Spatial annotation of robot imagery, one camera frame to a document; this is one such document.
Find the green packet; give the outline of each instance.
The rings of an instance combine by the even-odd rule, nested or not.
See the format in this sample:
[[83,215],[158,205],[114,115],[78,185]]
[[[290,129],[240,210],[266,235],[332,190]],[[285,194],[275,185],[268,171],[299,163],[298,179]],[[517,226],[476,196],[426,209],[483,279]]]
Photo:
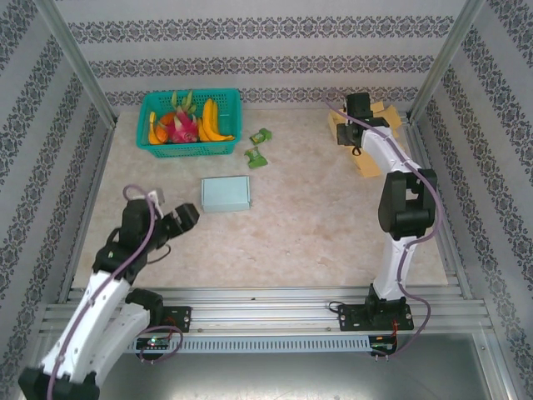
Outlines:
[[268,142],[269,140],[272,140],[272,132],[265,128],[259,129],[258,133],[250,136],[250,140],[253,144]]
[[259,153],[257,147],[246,150],[244,155],[250,158],[250,161],[248,162],[248,167],[250,167],[250,169],[263,167],[268,164],[267,159]]

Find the floor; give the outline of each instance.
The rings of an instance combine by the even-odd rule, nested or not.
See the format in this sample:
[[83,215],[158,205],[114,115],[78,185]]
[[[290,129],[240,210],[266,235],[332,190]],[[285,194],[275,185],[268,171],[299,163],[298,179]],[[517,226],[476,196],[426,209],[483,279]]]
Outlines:
[[[377,222],[384,177],[363,178],[338,147],[326,110],[247,110],[242,140],[230,156],[156,159],[136,147],[138,113],[123,112],[74,279],[84,287],[94,256],[121,221],[122,188],[163,188],[166,207],[200,208],[201,179],[248,175],[252,209],[203,213],[172,253],[145,267],[138,287],[366,286],[381,266],[384,233]],[[256,170],[243,153],[260,128],[273,132],[260,145],[269,164]],[[158,258],[162,253],[154,253]],[[435,241],[420,245],[408,284],[446,284]]]

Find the patterned wallpaper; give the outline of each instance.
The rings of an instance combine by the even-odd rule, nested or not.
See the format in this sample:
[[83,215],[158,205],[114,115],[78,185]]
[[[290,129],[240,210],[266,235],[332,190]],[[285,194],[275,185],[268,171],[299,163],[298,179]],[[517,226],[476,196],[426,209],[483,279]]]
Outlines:
[[407,110],[463,3],[57,1],[118,111],[212,87],[241,89],[245,107],[323,107],[324,90],[350,88]]
[[105,127],[31,0],[0,5],[0,398],[57,301]]
[[474,294],[533,398],[533,10],[490,0],[419,121]]

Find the green plastic basket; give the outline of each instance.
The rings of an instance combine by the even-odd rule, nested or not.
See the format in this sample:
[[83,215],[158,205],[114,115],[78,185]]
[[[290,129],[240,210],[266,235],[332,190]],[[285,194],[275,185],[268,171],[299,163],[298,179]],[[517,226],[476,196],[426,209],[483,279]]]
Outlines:
[[[230,142],[204,142],[184,144],[152,145],[148,142],[150,113],[157,118],[173,110],[173,91],[148,93],[142,100],[141,115],[137,125],[137,146],[152,153],[157,158],[219,156],[233,153],[233,148],[241,139],[242,107],[237,89],[197,89],[192,91],[192,102],[197,105],[195,115],[202,116],[203,106],[208,98],[218,105],[218,129],[221,135],[233,135]],[[188,94],[187,90],[177,91],[178,103]]]

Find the purple cable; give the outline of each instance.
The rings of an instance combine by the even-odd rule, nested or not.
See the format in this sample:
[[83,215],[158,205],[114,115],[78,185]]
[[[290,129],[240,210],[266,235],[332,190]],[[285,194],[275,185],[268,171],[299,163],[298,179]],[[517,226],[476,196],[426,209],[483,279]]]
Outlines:
[[72,337],[74,336],[74,333],[76,332],[76,329],[79,327],[80,323],[83,320],[83,317],[89,310],[89,308],[95,303],[98,295],[106,288],[106,286],[124,269],[126,269],[132,262],[141,254],[141,252],[144,250],[144,248],[148,245],[148,242],[152,238],[153,229],[155,227],[155,220],[156,220],[156,213],[154,211],[152,202],[150,201],[148,194],[142,190],[142,188],[138,187],[137,185],[127,185],[122,190],[122,195],[126,200],[130,200],[130,198],[127,196],[127,191],[129,189],[135,189],[139,193],[141,193],[144,196],[144,199],[147,202],[148,210],[150,211],[150,227],[148,228],[148,233],[144,237],[144,240],[142,241],[139,248],[125,261],[122,263],[120,267],[117,268],[117,270],[112,273],[103,283],[98,287],[98,289],[94,292],[94,294],[90,297],[89,300],[85,303],[85,306],[83,306],[82,311],[77,315],[76,319],[74,320],[74,323],[72,324],[70,330],[67,333],[67,336],[65,337],[65,341],[63,342],[61,348],[59,349],[59,354],[56,358],[56,363],[53,366],[52,369],[52,375],[50,376],[50,381],[48,381],[48,389],[47,389],[47,400],[53,400],[52,394],[53,394],[53,387],[56,383],[56,376],[57,372],[59,371],[59,367],[61,367],[61,364],[65,358],[65,353],[67,352],[68,345],[72,341]]
[[404,264],[406,262],[406,258],[407,258],[407,254],[408,254],[408,251],[409,251],[409,248],[411,246],[414,246],[415,244],[418,244],[418,243],[423,243],[423,242],[426,242],[430,239],[432,239],[438,232],[439,228],[441,227],[441,224],[442,224],[442,215],[444,215],[444,210],[443,210],[443,207],[442,207],[442,203],[441,203],[441,200],[439,199],[439,196],[438,194],[436,193],[436,190],[431,186],[431,184],[428,182],[428,180],[421,174],[418,172],[418,170],[413,167],[410,163],[409,163],[409,160],[407,158],[405,158],[403,156],[403,154],[401,154],[401,150],[400,148],[398,148],[398,146],[396,145],[396,142],[391,140],[387,135],[385,135],[385,133],[381,132],[380,130],[378,129],[375,129],[374,127],[370,126],[368,123],[364,122],[364,121],[361,121],[357,118],[354,118],[354,117],[350,117],[349,115],[339,111],[331,102],[329,102],[327,99],[326,99],[326,95],[327,95],[327,92],[324,93],[324,103],[331,109],[333,110],[334,112],[336,112],[337,114],[339,114],[341,117],[344,117],[346,118],[347,120],[349,121],[352,121],[353,123],[356,123],[358,125],[361,125],[362,127],[366,128],[366,129],[369,129],[371,131],[373,131],[375,134],[377,134],[380,138],[383,138],[385,139],[385,141],[387,142],[387,144],[389,144],[389,146],[391,146],[392,148],[392,151],[394,151],[394,153],[398,156],[398,158],[400,159],[400,161],[407,167],[409,168],[414,174],[415,176],[421,180],[422,183],[424,183],[424,186],[426,186],[427,190],[430,192],[431,196],[433,197],[433,200],[435,200],[435,205],[436,205],[436,208],[437,208],[437,213],[436,213],[436,223],[435,223],[435,229],[433,229],[433,231],[431,231],[428,235],[424,236],[424,237],[421,237],[419,239],[415,239],[411,242],[408,242],[406,247],[404,248],[404,251],[400,257],[400,263],[398,265],[398,271],[396,273],[396,280],[398,281],[398,287],[400,288],[401,292],[407,297],[407,298],[411,298],[413,300],[416,300],[417,302],[421,302],[421,303],[424,303],[424,305],[426,306],[427,308],[427,314],[426,314],[426,318],[424,318],[424,322],[420,325],[420,327],[416,330],[415,334],[412,336],[411,340],[409,340],[409,342],[407,342],[405,345],[403,345],[400,349],[398,349],[396,352],[394,352],[392,355],[390,355],[390,357],[395,357],[397,356],[398,354],[400,354],[401,352],[403,352],[404,350],[406,350],[412,343],[413,341],[418,338],[421,334],[421,332],[424,330],[424,328],[426,327],[427,323],[429,322],[430,320],[430,317],[431,317],[431,305],[427,302],[427,300],[425,300],[424,298],[422,297],[418,297],[418,296],[415,296],[414,294],[410,294],[407,292],[407,290],[403,287],[403,284],[401,283],[401,272],[403,271],[403,267],[404,267]]
[[173,331],[175,333],[179,333],[180,335],[180,342],[177,344],[176,348],[174,350],[172,350],[170,353],[168,354],[165,354],[163,356],[160,356],[157,360],[146,360],[142,355],[144,354],[144,351],[149,348],[149,347],[143,347],[141,349],[141,352],[139,353],[139,358],[141,359],[141,363],[150,363],[150,364],[156,364],[156,363],[160,363],[161,361],[165,361],[167,360],[168,358],[172,357],[173,355],[175,355],[178,350],[180,348],[182,348],[182,344],[183,344],[183,332],[182,330],[179,328],[179,327],[174,327],[172,325],[163,325],[163,326],[160,326],[160,327],[149,327],[147,329],[145,329],[144,331],[142,331],[141,333],[139,333],[139,335],[142,335],[143,333],[149,333],[149,332],[153,332],[153,331],[158,331],[159,329],[168,329],[169,331]]

